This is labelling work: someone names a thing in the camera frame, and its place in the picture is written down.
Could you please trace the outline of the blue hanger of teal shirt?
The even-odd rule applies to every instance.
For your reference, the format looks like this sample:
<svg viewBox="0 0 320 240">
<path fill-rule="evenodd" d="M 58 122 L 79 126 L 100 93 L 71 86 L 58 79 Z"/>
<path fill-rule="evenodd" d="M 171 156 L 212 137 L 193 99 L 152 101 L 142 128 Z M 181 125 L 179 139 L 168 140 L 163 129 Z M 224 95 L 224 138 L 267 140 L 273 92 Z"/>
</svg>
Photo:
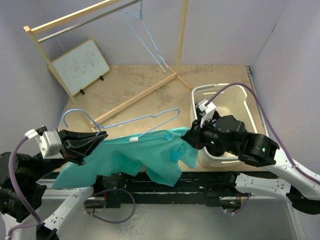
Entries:
<svg viewBox="0 0 320 240">
<path fill-rule="evenodd" d="M 129 119 L 129 120 L 126 120 L 126 121 L 123 121 L 123 122 L 119 122 L 119 123 L 115 123 L 115 124 L 111 124 L 111 125 L 108 125 L 108 126 L 103 126 L 101 124 L 99 124 L 97 121 L 95 121 L 85 110 L 83 109 L 80 109 L 80 108 L 73 108 L 73 109 L 70 109 L 70 110 L 67 110 L 63 115 L 62 115 L 62 121 L 64 123 L 64 125 L 68 128 L 69 125 L 66 121 L 66 116 L 72 112 L 80 112 L 80 113 L 83 113 L 86 115 L 86 117 L 92 121 L 93 123 L 93 126 L 95 128 L 97 128 L 97 132 L 96 132 L 96 136 L 98 136 L 100 133 L 102 133 L 102 130 L 106 130 L 106 129 L 110 129 L 110 128 L 114 128 L 114 127 L 118 127 L 118 126 L 122 126 L 122 125 L 125 125 L 125 124 L 128 124 L 128 123 L 132 123 L 132 122 L 135 122 L 135 121 L 139 121 L 139 120 L 142 120 L 142 119 L 145 119 L 145 118 L 157 118 L 159 117 L 160 115 L 163 115 L 163 114 L 166 114 L 166 113 L 169 113 L 169 112 L 176 112 L 176 114 L 171 117 L 171 118 L 168 118 L 167 120 L 165 120 L 164 122 L 156 125 L 155 127 L 153 128 L 150 128 L 148 129 L 146 132 L 140 134 L 139 136 L 136 136 L 136 137 L 131 137 L 129 142 L 138 142 L 139 141 L 139 138 L 141 138 L 142 136 L 158 129 L 159 127 L 165 125 L 166 123 L 172 121 L 173 119 L 177 118 L 179 115 L 180 115 L 180 110 L 178 108 L 171 108 L 171 109 L 168 109 L 168 110 L 164 110 L 164 111 L 161 111 L 159 112 L 158 114 L 156 115 L 151 115 L 151 114 L 147 114 L 147 115 L 143 115 L 143 116 L 140 116 L 140 117 L 136 117 L 136 118 L 133 118 L 133 119 Z"/>
</svg>

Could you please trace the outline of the teal t shirt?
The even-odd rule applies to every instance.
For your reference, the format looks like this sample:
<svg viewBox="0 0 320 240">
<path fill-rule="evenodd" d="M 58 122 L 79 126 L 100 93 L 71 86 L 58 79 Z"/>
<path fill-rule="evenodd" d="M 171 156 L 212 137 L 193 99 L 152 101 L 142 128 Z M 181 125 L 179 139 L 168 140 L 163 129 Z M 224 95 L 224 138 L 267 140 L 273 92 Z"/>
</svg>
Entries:
<svg viewBox="0 0 320 240">
<path fill-rule="evenodd" d="M 136 176 L 142 167 L 158 184 L 174 186 L 182 174 L 178 162 L 189 168 L 197 165 L 198 151 L 182 140 L 186 127 L 103 140 L 84 159 L 84 165 L 68 163 L 57 176 L 53 188 L 84 188 L 95 184 L 97 176 L 125 173 Z"/>
</svg>

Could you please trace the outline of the blue hanger of black shirt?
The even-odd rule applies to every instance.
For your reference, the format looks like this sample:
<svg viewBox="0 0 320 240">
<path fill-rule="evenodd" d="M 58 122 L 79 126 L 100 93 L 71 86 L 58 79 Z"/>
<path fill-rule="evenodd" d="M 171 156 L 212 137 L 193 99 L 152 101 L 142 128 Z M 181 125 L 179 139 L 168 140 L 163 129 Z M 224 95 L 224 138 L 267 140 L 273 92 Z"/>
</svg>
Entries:
<svg viewBox="0 0 320 240">
<path fill-rule="evenodd" d="M 124 18 L 126 24 L 137 37 L 144 49 L 162 69 L 164 73 L 169 72 L 168 64 L 161 55 L 159 48 L 150 33 L 143 14 L 144 3 L 139 0 L 137 3 L 119 10 L 120 15 Z"/>
</svg>

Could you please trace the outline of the black t shirt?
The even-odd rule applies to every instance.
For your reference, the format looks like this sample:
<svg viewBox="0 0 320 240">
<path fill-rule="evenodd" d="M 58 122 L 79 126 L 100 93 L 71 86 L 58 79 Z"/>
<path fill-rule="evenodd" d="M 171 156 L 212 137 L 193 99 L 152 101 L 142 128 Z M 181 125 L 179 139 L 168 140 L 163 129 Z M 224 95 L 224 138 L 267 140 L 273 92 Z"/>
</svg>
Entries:
<svg viewBox="0 0 320 240">
<path fill-rule="evenodd" d="M 217 121 L 220 118 L 221 118 L 220 114 L 218 113 L 218 111 L 215 110 L 211 118 L 211 125 L 218 130 L 220 130 L 220 128 L 217 126 Z"/>
</svg>

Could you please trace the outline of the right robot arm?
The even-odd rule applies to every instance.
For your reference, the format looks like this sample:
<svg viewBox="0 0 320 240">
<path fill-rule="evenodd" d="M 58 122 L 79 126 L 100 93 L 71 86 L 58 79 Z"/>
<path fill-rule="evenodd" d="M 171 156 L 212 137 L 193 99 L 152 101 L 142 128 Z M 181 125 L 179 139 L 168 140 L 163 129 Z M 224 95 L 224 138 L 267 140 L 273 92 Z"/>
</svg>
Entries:
<svg viewBox="0 0 320 240">
<path fill-rule="evenodd" d="M 276 179 L 266 179 L 232 173 L 230 179 L 222 183 L 226 195 L 233 196 L 237 192 L 267 195 L 290 203 L 302 213 L 320 213 L 319 174 L 292 159 L 279 140 L 248 132 L 245 124 L 232 115 L 204 124 L 194 120 L 181 139 L 196 150 L 210 147 L 230 153 L 246 165 L 265 169 L 277 176 Z"/>
</svg>

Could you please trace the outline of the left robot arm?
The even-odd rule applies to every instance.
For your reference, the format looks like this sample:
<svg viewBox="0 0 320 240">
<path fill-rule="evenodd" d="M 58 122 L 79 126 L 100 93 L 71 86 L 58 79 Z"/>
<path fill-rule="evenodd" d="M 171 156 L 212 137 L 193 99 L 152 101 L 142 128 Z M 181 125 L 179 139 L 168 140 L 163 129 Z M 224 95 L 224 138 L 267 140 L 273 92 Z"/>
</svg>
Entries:
<svg viewBox="0 0 320 240">
<path fill-rule="evenodd" d="M 71 162 L 85 163 L 92 151 L 108 136 L 106 131 L 74 132 L 31 129 L 11 152 L 0 155 L 0 213 L 8 240 L 59 240 L 76 210 L 91 196 L 103 191 L 103 184 L 90 179 L 85 187 L 72 188 L 69 196 L 47 219 L 39 211 L 47 189 L 38 180 Z"/>
</svg>

